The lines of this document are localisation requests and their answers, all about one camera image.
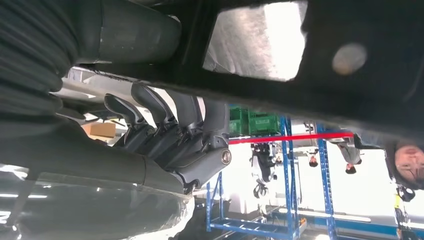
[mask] red bar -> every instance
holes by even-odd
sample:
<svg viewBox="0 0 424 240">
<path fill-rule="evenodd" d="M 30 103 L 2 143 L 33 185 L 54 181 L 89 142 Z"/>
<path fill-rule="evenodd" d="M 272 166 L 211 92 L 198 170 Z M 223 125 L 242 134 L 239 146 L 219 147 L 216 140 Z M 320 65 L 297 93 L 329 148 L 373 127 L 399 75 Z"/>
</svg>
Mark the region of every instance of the red bar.
<svg viewBox="0 0 424 240">
<path fill-rule="evenodd" d="M 302 139 L 337 139 L 352 137 L 354 134 L 351 132 L 328 132 L 318 134 L 305 134 L 295 136 L 262 136 L 262 137 L 250 137 L 242 139 L 231 139 L 229 144 L 258 144 L 268 143 L 277 141 L 289 141 L 289 140 L 302 140 Z"/>
</svg>

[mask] circular hole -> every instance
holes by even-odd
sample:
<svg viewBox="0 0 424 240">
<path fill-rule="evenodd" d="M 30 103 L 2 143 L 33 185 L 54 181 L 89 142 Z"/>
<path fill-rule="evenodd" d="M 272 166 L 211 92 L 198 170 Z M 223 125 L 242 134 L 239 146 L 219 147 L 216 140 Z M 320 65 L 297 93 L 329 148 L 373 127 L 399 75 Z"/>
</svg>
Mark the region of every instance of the circular hole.
<svg viewBox="0 0 424 240">
<path fill-rule="evenodd" d="M 362 44 L 348 43 L 341 46 L 332 59 L 332 69 L 339 75 L 351 75 L 367 61 L 367 50 Z"/>
</svg>

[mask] green crate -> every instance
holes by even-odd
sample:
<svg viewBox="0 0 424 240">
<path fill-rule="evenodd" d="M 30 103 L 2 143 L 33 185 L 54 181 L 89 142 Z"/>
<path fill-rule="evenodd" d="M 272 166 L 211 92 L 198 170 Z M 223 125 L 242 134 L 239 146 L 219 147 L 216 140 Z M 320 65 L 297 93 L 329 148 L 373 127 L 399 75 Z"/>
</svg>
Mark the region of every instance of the green crate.
<svg viewBox="0 0 424 240">
<path fill-rule="evenodd" d="M 280 133 L 280 117 L 267 112 L 249 112 L 249 135 L 267 136 Z"/>
<path fill-rule="evenodd" d="M 249 111 L 241 107 L 231 107 L 229 110 L 230 137 L 249 135 Z"/>
</svg>

